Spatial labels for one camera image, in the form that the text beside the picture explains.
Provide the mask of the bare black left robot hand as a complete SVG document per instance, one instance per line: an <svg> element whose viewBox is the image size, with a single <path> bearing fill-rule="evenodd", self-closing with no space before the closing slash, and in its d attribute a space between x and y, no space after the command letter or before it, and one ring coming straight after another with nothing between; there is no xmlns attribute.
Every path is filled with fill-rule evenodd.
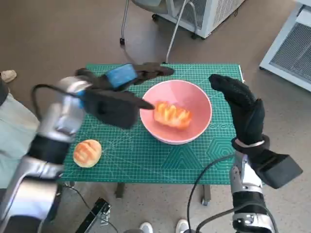
<svg viewBox="0 0 311 233"><path fill-rule="evenodd" d="M140 85L160 76L171 76L174 69L158 63L132 64L127 63L97 76L90 72L85 74L93 85L88 95L94 102L96 112L106 115L116 112L153 110L154 106L127 91L133 85Z"/></svg>

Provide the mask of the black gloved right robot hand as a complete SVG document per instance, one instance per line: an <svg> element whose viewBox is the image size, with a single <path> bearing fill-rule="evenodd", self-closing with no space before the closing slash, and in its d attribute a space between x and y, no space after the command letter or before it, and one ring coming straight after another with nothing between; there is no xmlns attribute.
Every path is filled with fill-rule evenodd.
<svg viewBox="0 0 311 233"><path fill-rule="evenodd" d="M245 145L262 141L263 101L255 98L249 87L239 80L212 74L209 81L212 89L222 92L229 104L237 139Z"/></svg>

